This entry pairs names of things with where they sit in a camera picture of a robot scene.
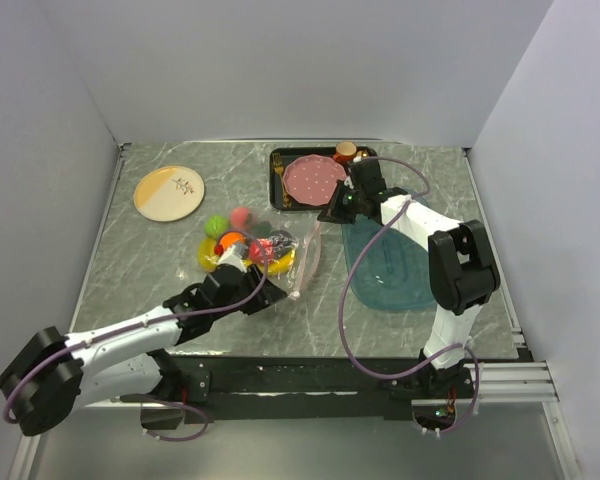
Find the yellow starfruit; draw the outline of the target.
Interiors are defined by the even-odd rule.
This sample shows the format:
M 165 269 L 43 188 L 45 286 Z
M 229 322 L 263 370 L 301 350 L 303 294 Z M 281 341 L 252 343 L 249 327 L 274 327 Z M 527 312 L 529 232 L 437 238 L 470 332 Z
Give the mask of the yellow starfruit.
M 205 272 L 212 272 L 219 260 L 215 253 L 216 241 L 210 237 L 204 237 L 197 249 L 197 262 Z

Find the orange fruit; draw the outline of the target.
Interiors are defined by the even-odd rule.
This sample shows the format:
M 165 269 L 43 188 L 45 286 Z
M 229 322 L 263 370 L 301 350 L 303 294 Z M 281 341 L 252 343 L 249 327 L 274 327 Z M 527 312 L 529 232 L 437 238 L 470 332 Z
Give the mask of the orange fruit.
M 245 236 L 239 232 L 228 232 L 219 239 L 219 244 L 224 250 L 228 250 L 236 243 L 245 243 Z

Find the red cracked fruit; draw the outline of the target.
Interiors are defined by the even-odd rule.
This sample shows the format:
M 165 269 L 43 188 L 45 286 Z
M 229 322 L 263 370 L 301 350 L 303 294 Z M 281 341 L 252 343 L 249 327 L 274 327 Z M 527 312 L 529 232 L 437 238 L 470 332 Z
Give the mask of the red cracked fruit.
M 252 241 L 249 246 L 249 259 L 255 263 L 264 263 L 275 257 L 274 243 L 269 238 L 261 238 Z

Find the yellow banana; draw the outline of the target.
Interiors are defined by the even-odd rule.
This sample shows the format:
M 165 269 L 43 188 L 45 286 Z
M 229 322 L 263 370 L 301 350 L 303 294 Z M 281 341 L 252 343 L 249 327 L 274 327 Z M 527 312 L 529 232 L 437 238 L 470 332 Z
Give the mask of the yellow banana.
M 287 274 L 294 266 L 295 257 L 295 251 L 292 250 L 279 259 L 271 259 L 268 262 L 268 275 Z

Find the green lime fruit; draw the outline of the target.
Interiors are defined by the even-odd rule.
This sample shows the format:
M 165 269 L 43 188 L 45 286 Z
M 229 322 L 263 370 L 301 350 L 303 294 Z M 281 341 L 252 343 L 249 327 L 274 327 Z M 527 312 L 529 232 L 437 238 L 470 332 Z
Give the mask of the green lime fruit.
M 210 216 L 204 225 L 204 233 L 207 237 L 218 240 L 230 227 L 229 219 L 222 215 Z

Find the pink peach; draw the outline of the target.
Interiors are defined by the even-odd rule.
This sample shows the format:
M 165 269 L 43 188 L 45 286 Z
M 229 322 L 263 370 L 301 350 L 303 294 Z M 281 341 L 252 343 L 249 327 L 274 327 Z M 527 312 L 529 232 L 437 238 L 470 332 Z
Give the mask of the pink peach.
M 249 232 L 257 224 L 257 218 L 250 208 L 238 206 L 230 212 L 229 222 L 232 228 Z

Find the dark purple passion fruit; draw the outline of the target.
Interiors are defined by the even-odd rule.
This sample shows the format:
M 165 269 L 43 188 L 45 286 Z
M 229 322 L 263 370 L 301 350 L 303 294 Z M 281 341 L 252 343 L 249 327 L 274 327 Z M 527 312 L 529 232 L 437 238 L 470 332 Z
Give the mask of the dark purple passion fruit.
M 295 237 L 286 230 L 274 230 L 267 237 L 271 243 L 273 252 L 277 255 L 284 256 L 295 246 Z

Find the clear zip top bag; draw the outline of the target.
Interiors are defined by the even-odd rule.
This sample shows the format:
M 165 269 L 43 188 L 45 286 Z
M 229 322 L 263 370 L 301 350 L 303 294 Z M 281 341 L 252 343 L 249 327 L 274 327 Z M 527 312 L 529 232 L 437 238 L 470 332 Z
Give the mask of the clear zip top bag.
M 230 250 L 244 266 L 257 266 L 293 300 L 301 298 L 321 259 L 321 224 L 303 215 L 284 216 L 238 206 L 210 216 L 197 249 L 199 266 L 207 273 Z

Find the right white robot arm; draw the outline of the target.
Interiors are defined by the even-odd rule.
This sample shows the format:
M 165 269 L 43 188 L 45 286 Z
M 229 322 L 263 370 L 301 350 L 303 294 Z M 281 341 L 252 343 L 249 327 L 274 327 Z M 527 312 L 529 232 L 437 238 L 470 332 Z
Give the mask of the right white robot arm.
M 388 188 L 381 161 L 408 168 L 421 179 L 424 190 L 409 194 L 400 188 Z M 337 183 L 318 220 L 353 224 L 363 215 L 381 228 L 359 253 L 340 294 L 337 319 L 345 353 L 356 368 L 381 380 L 405 378 L 422 369 L 417 375 L 419 390 L 429 398 L 440 398 L 453 384 L 449 369 L 459 366 L 470 352 L 468 341 L 476 317 L 501 285 L 486 227 L 478 220 L 461 222 L 446 217 L 422 204 L 419 199 L 430 193 L 430 183 L 405 161 L 370 156 L 350 163 L 348 171 L 349 179 Z M 420 363 L 401 373 L 381 374 L 362 365 L 353 355 L 345 334 L 344 304 L 360 263 L 390 230 L 409 238 L 427 253 L 429 286 L 437 309 Z

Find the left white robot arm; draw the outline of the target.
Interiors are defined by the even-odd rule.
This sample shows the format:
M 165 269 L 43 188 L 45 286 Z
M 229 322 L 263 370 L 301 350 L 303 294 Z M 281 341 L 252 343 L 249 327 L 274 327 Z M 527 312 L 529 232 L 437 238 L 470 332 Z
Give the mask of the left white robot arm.
M 188 400 L 193 382 L 168 349 L 205 335 L 227 315 L 253 315 L 286 297 L 256 266 L 221 265 L 132 319 L 71 334 L 45 328 L 0 374 L 3 418 L 33 437 L 115 397 Z

